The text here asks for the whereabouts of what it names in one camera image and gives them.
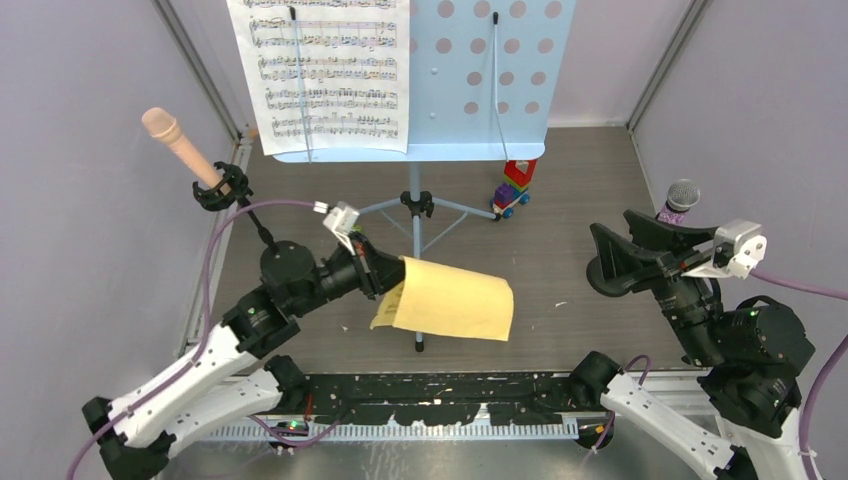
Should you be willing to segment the yellow sheet music page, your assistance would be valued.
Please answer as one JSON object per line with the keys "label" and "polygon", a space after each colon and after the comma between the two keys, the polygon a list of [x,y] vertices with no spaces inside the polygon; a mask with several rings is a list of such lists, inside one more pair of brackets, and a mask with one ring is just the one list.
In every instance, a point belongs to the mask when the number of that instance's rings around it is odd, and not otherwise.
{"label": "yellow sheet music page", "polygon": [[384,296],[369,328],[506,342],[514,294],[497,276],[405,257],[405,277]]}

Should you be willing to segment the white sheet music page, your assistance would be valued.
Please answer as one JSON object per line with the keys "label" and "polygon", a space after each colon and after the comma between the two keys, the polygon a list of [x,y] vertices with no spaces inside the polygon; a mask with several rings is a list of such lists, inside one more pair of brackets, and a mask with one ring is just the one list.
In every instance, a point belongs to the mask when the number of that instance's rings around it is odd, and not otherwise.
{"label": "white sheet music page", "polygon": [[409,2],[242,0],[226,6],[265,154],[406,152]]}

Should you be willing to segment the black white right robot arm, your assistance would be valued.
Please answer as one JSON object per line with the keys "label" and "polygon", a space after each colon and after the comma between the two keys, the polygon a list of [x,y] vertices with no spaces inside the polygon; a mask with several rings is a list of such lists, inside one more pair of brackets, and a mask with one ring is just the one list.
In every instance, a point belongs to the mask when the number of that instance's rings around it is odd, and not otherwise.
{"label": "black white right robot arm", "polygon": [[802,321],[768,296],[733,310],[722,303],[720,281],[748,277],[764,258],[761,226],[736,219],[694,228],[634,210],[624,219],[627,235],[591,225],[596,254],[587,280],[607,297],[653,295],[684,362],[703,370],[697,382],[722,431],[698,427],[597,351],[568,375],[574,403],[630,419],[702,479],[815,478],[800,438],[798,377],[815,351]]}

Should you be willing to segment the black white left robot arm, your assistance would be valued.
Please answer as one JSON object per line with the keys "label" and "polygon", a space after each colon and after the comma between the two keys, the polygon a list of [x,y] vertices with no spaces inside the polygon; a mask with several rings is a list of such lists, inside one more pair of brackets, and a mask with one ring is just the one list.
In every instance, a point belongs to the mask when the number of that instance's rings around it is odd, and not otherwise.
{"label": "black white left robot arm", "polygon": [[406,268],[354,232],[322,261],[303,245],[278,241],[262,253],[260,272],[260,285],[182,358],[133,392],[84,405],[112,478],[152,479],[192,443],[240,417],[298,412],[305,377],[275,352],[299,332],[298,319],[353,291],[370,299],[385,294]]}

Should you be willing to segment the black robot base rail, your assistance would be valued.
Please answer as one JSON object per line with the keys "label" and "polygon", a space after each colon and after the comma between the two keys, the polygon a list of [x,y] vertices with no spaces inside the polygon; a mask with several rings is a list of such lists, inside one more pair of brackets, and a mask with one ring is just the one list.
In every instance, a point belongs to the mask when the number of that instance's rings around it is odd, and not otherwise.
{"label": "black robot base rail", "polygon": [[565,413],[602,412],[600,388],[552,372],[313,374],[267,412],[345,425],[552,425]]}

